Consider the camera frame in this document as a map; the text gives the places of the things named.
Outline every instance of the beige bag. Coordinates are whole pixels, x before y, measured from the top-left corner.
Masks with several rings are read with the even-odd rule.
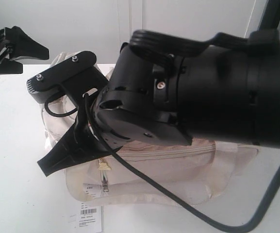
[[[61,53],[51,65],[74,54]],[[49,107],[56,113],[74,108],[67,97],[49,104]],[[74,123],[76,114],[55,118],[43,106],[41,109],[46,147],[51,149]],[[194,139],[187,147],[162,147],[134,141],[125,145],[118,154],[188,204],[195,205],[221,195],[230,177],[240,174],[258,152],[259,147],[256,146]],[[92,196],[84,192],[85,184],[94,186],[100,193]],[[178,205],[112,156],[67,168],[66,185],[75,199],[86,201],[91,206],[119,203]]]

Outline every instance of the paper tag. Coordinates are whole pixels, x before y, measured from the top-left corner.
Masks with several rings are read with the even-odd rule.
[[[101,185],[83,184],[83,190],[95,198],[101,197]],[[100,233],[102,232],[102,207],[91,207],[77,201],[72,208],[68,222],[73,224],[74,233]]]

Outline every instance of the barcode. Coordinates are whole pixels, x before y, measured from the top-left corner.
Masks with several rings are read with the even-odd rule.
[[[86,214],[93,214],[96,213],[97,209],[88,209],[88,210],[81,210],[81,215],[86,215]]]

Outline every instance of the zipper pull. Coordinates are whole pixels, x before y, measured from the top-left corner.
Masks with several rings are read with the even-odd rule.
[[[103,171],[103,170],[110,171],[110,170],[112,170],[111,167],[108,165],[108,163],[106,162],[106,160],[104,158],[98,159],[98,163],[99,163],[99,167],[98,167],[99,171]]]
[[[101,171],[101,182],[102,182],[103,192],[108,193],[109,192],[109,182],[107,180],[105,171]]]

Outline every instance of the black cylinder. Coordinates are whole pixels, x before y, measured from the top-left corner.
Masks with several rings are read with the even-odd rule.
[[[190,136],[280,148],[280,49],[248,56],[210,47],[181,70],[178,116]]]

